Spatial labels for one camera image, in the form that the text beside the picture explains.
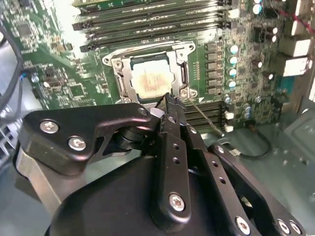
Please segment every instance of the small black component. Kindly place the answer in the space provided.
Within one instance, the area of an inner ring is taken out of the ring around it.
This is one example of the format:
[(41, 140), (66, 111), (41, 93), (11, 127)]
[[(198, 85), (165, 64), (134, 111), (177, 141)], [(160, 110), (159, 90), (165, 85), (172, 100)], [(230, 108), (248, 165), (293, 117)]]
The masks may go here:
[(260, 44), (255, 44), (254, 45), (254, 51), (260, 51)]
[(230, 5), (238, 6), (239, 0), (229, 0)]
[(217, 80), (208, 80), (209, 87), (215, 87), (217, 86), (217, 84), (218, 84)]
[(279, 12), (276, 9), (273, 9), (271, 7), (265, 7), (263, 8), (263, 15), (267, 18), (267, 19), (275, 19), (278, 18), (279, 16)]
[(234, 105), (228, 104), (228, 105), (226, 105), (225, 109), (226, 109), (228, 112), (234, 112)]
[(49, 68), (47, 68), (47, 69), (44, 71), (44, 73), (45, 73), (45, 76), (46, 76), (46, 77), (54, 77), (57, 72), (56, 72), (55, 68), (49, 67)]
[(252, 88), (252, 89), (257, 88), (257, 86), (258, 86), (258, 83), (257, 83), (257, 82), (254, 82), (254, 83), (251, 84), (251, 88)]
[(217, 44), (216, 43), (208, 43), (208, 44), (206, 44), (206, 49), (208, 52), (216, 52), (217, 51)]
[(207, 76), (209, 79), (215, 79), (218, 77), (218, 73), (216, 71), (209, 71), (207, 72)]
[(234, 119), (226, 119), (226, 120), (225, 120), (225, 123), (226, 123), (227, 125), (234, 126), (235, 121), (234, 121)]
[(67, 48), (68, 51), (73, 50), (73, 46), (72, 46), (71, 43), (67, 43), (67, 44), (65, 45), (65, 47)]
[(207, 69), (208, 70), (216, 70), (217, 68), (218, 68), (218, 65), (216, 62), (207, 63)]
[(21, 37), (32, 34), (31, 28), (28, 23), (17, 25), (16, 29)]
[(244, 27), (244, 26), (238, 27), (237, 33), (242, 34), (242, 33), (244, 33), (244, 32), (245, 32), (245, 27)]
[(31, 91), (32, 91), (32, 93), (34, 94), (34, 97), (35, 97), (36, 99), (40, 99), (39, 93), (38, 93), (38, 91), (37, 91), (36, 89), (32, 89)]
[(241, 10), (240, 16), (241, 17), (247, 17), (248, 12), (246, 10)]
[(218, 59), (218, 55), (216, 53), (208, 53), (206, 58), (207, 60), (214, 61)]
[(238, 22), (237, 21), (232, 21), (230, 24), (230, 29), (236, 29), (238, 27)]
[(20, 7), (30, 7), (31, 3), (29, 0), (18, 0)]
[(238, 68), (238, 74), (239, 75), (242, 75), (246, 72), (246, 69), (245, 68)]

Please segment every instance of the screw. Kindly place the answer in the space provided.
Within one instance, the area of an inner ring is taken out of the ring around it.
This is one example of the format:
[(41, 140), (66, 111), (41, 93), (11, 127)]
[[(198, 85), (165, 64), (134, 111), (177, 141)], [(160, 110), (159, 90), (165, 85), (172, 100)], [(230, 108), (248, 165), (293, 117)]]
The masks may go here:
[(115, 67), (116, 67), (117, 69), (122, 68), (122, 66), (123, 66), (123, 64), (122, 64), (121, 61), (119, 61), (119, 60), (115, 61)]
[(300, 228), (299, 228), (293, 221), (290, 221), (290, 225), (292, 226), (292, 228), (293, 228), (299, 235), (302, 234)]
[(140, 114), (144, 115), (144, 116), (147, 115), (146, 109), (144, 109), (144, 108), (142, 108), (142, 107), (139, 107), (139, 108), (138, 108), (138, 112), (139, 112)]
[(168, 117), (168, 120), (169, 120), (170, 122), (172, 122), (173, 124), (176, 123), (176, 120), (175, 120), (173, 117)]
[(250, 235), (251, 233), (250, 226), (242, 217), (237, 216), (235, 218), (235, 222), (237, 224), (237, 227), (243, 232), (243, 234)]
[(221, 148), (220, 146), (217, 146), (217, 149), (218, 149), (219, 152), (224, 153), (223, 148)]
[(68, 141), (68, 145), (70, 148), (76, 151), (82, 151), (86, 148), (86, 143), (80, 137), (72, 137)]
[(193, 133), (193, 134), (196, 134), (197, 133), (197, 130), (194, 128), (194, 127), (189, 127), (190, 131)]
[(176, 211), (183, 211), (185, 208), (184, 200), (175, 193), (169, 196), (169, 203)]
[(290, 233), (290, 229), (282, 220), (278, 220), (278, 224), (280, 225), (280, 228), (283, 230), (283, 232), (285, 232), (286, 234)]
[(52, 121), (43, 121), (40, 125), (39, 128), (44, 131), (45, 133), (48, 134), (54, 134), (59, 130), (59, 127), (56, 123)]

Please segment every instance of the wire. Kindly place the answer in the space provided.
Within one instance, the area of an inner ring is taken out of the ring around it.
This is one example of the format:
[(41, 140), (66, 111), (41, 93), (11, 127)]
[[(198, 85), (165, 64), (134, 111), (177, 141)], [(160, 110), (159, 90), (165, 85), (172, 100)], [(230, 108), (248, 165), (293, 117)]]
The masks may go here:
[(265, 155), (267, 155), (272, 150), (272, 145), (271, 145), (270, 141), (266, 138), (265, 135), (260, 133), (254, 126), (250, 125), (249, 129), (251, 131), (255, 132), (257, 134), (257, 136), (267, 144), (267, 150), (265, 152), (263, 152), (262, 154), (256, 155), (256, 156), (246, 155), (246, 154), (243, 154), (242, 152), (239, 154), (239, 156), (243, 157), (243, 158), (247, 158), (247, 159), (259, 159), (260, 157), (264, 157)]
[(22, 95), (23, 95), (23, 78), (27, 77), (27, 73), (23, 73), (19, 78), (19, 94), (18, 94), (18, 101), (17, 101), (17, 108), (13, 115), (6, 115), (4, 118), (0, 120), (0, 126), (5, 124), (10, 124), (15, 122), (18, 118), (21, 117), (22, 112)]
[(13, 37), (1, 25), (0, 25), (0, 32), (3, 34), (4, 38), (8, 41), (8, 43), (11, 45), (11, 48), (17, 60), (17, 64), (14, 69), (11, 81), (9, 82), (9, 85), (6, 91), (4, 92), (4, 94), (0, 97), (0, 111), (2, 111), (8, 104), (11, 96), (13, 95), (15, 87), (19, 82), (20, 74), (23, 69), (23, 58), (22, 58), (22, 53), (20, 49), (18, 48), (18, 46), (13, 40)]
[(282, 10), (278, 10), (278, 12), (279, 12), (281, 15), (283, 15), (283, 16), (286, 16), (286, 17), (290, 17), (290, 16), (291, 16), (291, 17), (293, 17), (293, 19), (294, 19), (295, 21), (300, 22), (305, 28), (307, 28), (310, 33), (315, 33), (315, 29), (313, 29), (308, 23), (302, 21), (297, 15), (295, 15), (295, 14), (290, 14), (290, 13), (285, 12), (285, 11), (282, 11)]
[(255, 132), (257, 134), (257, 136), (267, 144), (267, 150), (264, 151), (262, 154), (256, 155), (256, 156), (246, 155), (246, 154), (240, 152), (238, 149), (236, 149), (230, 143), (230, 141), (228, 139), (220, 139), (220, 140), (218, 140), (218, 143), (220, 143), (221, 145), (224, 145), (226, 148), (228, 148), (233, 155), (237, 155), (237, 156), (240, 156), (242, 158), (251, 159), (251, 160), (260, 159), (260, 158), (264, 157), (265, 155), (267, 155), (269, 152), (271, 152), (272, 145), (271, 145), (270, 141), (266, 138), (266, 136), (263, 135), (262, 133), (260, 133), (253, 125), (249, 125), (248, 128), (251, 131)]

